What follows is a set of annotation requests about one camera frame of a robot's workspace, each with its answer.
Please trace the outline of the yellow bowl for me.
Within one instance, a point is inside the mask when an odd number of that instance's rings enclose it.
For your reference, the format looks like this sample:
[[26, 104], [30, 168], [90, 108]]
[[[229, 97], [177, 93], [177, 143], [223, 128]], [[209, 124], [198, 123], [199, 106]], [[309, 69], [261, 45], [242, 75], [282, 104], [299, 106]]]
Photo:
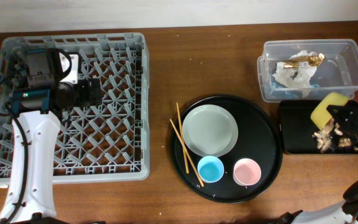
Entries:
[[328, 112], [327, 107], [329, 105], [344, 106], [349, 100], [349, 97], [336, 92], [328, 94], [311, 113], [310, 118], [312, 122], [319, 130], [322, 130], [333, 117]]

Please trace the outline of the nut shell food scraps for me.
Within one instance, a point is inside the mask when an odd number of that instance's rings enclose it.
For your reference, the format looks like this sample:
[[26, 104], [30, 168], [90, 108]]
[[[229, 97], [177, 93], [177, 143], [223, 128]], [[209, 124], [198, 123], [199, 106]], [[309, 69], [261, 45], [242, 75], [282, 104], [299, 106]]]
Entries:
[[312, 137], [316, 140], [316, 147], [321, 153], [334, 152], [352, 146], [351, 139], [340, 130], [340, 125], [333, 118], [321, 130], [314, 132]]

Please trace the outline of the gold foil wrapper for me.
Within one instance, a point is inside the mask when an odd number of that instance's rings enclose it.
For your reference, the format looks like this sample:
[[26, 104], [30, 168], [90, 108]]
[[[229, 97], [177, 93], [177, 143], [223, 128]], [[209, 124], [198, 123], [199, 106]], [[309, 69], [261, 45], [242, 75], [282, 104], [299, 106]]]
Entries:
[[307, 68], [318, 67], [325, 60], [325, 55], [304, 55], [288, 59], [282, 62], [283, 68]]

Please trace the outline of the white napkin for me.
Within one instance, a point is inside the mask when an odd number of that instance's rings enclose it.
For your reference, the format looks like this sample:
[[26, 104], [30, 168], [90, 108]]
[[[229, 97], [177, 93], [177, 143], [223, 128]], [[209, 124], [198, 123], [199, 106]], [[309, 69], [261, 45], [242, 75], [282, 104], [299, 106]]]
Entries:
[[325, 58], [322, 53], [302, 50], [287, 60], [277, 62], [272, 76], [285, 88], [311, 88], [310, 80]]

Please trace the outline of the pink cup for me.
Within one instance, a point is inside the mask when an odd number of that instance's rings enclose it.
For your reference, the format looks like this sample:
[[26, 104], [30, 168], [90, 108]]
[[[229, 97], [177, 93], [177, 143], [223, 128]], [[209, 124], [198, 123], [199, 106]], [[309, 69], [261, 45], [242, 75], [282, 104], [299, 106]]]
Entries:
[[262, 170], [258, 163], [252, 159], [239, 159], [233, 170], [233, 179], [237, 185], [255, 185], [262, 176]]

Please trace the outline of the grey round plate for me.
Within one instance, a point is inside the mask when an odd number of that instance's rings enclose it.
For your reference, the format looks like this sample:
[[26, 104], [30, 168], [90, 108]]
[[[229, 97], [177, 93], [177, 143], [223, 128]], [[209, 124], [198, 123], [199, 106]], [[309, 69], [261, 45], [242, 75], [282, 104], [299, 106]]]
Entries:
[[185, 116], [182, 133], [186, 146], [195, 154], [220, 157], [236, 145], [239, 128], [228, 110], [217, 105], [201, 105]]

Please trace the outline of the light blue cup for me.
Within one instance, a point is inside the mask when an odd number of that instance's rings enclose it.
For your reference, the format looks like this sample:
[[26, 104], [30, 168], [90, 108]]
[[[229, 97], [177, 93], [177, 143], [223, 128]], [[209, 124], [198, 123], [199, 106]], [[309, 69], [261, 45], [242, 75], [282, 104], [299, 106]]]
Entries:
[[224, 165], [218, 157], [205, 156], [198, 162], [197, 170], [203, 182], [214, 183], [222, 178]]

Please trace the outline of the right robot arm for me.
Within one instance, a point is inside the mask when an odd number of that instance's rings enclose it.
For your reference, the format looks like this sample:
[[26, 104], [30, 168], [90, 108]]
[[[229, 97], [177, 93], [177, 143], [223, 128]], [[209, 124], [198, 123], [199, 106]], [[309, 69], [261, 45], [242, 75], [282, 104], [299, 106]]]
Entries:
[[[283, 148], [289, 154], [358, 154], [358, 103], [346, 96], [283, 100], [278, 117]], [[287, 212], [277, 223], [358, 223], [358, 181], [341, 202], [313, 212]]]

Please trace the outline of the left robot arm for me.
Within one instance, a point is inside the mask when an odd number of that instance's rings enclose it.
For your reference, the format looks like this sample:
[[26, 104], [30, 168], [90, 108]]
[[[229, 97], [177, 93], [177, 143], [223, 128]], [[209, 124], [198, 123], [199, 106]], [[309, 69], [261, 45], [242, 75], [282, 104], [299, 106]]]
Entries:
[[97, 78], [80, 79], [80, 55], [58, 48], [29, 50], [29, 74], [6, 101], [14, 152], [0, 223], [60, 223], [53, 201], [53, 158], [62, 113], [102, 103]]

